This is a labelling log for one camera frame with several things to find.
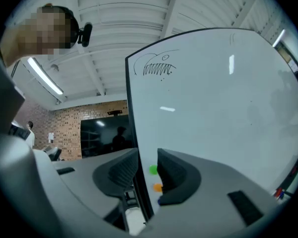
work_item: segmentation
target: white floor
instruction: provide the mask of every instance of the white floor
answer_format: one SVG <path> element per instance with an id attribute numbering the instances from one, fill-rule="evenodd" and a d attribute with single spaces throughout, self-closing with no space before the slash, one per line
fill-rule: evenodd
<path id="1" fill-rule="evenodd" d="M 137 236 L 145 228 L 145 219 L 141 209 L 138 207 L 130 208 L 126 211 L 126 218 L 129 227 L 129 234 Z"/>

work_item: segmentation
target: whiteboard frame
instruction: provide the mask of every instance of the whiteboard frame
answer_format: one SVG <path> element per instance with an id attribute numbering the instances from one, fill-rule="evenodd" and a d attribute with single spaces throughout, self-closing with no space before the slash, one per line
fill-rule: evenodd
<path id="1" fill-rule="evenodd" d="M 132 53 L 131 55 L 129 55 L 129 56 L 127 56 L 125 58 L 125 73 L 126 73 L 126 88 L 127 88 L 127 107 L 128 107 L 129 123 L 130 123 L 130 127 L 131 127 L 132 139 L 133 139 L 133 146 L 134 147 L 137 147 L 138 148 L 138 142 L 137 142 L 137 136 L 136 136 L 136 127 L 135 127 L 135 120 L 134 120 L 133 103 L 132 103 L 131 89 L 130 89 L 130 78 L 129 78 L 129 64 L 128 64 L 128 59 L 130 57 L 134 56 L 135 54 L 141 52 L 142 50 L 145 50 L 145 49 L 147 49 L 147 48 L 149 48 L 149 47 L 151 47 L 151 46 L 153 46 L 153 45 L 155 45 L 157 43 L 163 42 L 165 40 L 168 40 L 168 39 L 171 39 L 171 38 L 174 38 L 174 37 L 178 37 L 178 36 L 184 35 L 184 34 L 189 34 L 189 33 L 199 32 L 199 31 L 205 31 L 205 30 L 213 30 L 213 29 L 238 29 L 238 30 L 246 30 L 246 31 L 256 32 L 256 31 L 251 30 L 251 29 L 235 28 L 235 27 L 213 27 L 213 28 L 196 29 L 196 30 L 191 30 L 191 31 L 187 31 L 187 32 L 175 34 L 175 35 L 169 36 L 167 38 L 158 40 L 158 41 L 156 41 L 154 43 L 151 43 L 151 44 L 143 47 L 142 49 L 139 49 L 138 51 Z M 259 34 L 259 36 L 261 38 L 263 38 L 267 43 L 269 43 L 260 34 Z M 133 182 L 134 182 L 134 187 L 135 187 L 135 191 L 136 191 L 137 198 L 138 198 L 138 203 L 140 205 L 140 208 L 142 210 L 142 213 L 144 215 L 145 220 L 148 221 L 154 215 L 154 213 L 153 213 L 152 205 L 151 205 L 151 202 L 150 202 L 149 193 L 148 193 L 148 190 L 147 190 L 147 185 L 146 185 L 146 181 L 145 181 L 144 171 L 143 171 L 142 164 L 141 164 L 141 159 L 140 159 L 140 153 L 138 153 L 138 171 L 137 171 L 137 173 L 136 173 L 136 175 L 135 175 L 135 177 L 133 179 Z"/>

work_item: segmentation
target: whiteboard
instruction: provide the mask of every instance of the whiteboard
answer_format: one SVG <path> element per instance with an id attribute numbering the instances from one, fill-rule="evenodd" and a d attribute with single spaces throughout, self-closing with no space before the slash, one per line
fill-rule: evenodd
<path id="1" fill-rule="evenodd" d="M 126 58 L 139 153 L 154 212 L 157 148 L 227 164 L 273 192 L 298 157 L 298 82 L 256 32 L 192 31 Z"/>

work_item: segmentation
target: green magnet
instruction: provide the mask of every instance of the green magnet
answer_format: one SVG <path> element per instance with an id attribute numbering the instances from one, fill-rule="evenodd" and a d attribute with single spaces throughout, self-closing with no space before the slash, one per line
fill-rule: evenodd
<path id="1" fill-rule="evenodd" d="M 151 166 L 149 167 L 149 172 L 150 172 L 150 174 L 152 174 L 152 175 L 157 175 L 157 174 L 158 174 L 158 171 L 157 171 L 157 165 L 151 165 Z"/>

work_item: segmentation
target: black headset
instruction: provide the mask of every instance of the black headset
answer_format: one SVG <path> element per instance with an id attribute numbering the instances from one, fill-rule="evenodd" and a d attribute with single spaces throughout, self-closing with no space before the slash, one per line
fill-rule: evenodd
<path id="1" fill-rule="evenodd" d="M 74 17 L 74 13 L 70 9 L 63 6 L 53 6 L 49 4 L 43 6 L 42 8 L 59 8 L 71 20 L 71 43 L 66 43 L 66 48 L 71 48 L 72 46 L 74 46 L 77 40 L 77 43 L 81 44 L 83 47 L 88 46 L 90 34 L 93 29 L 91 23 L 86 23 L 83 28 L 79 28 L 78 22 Z"/>

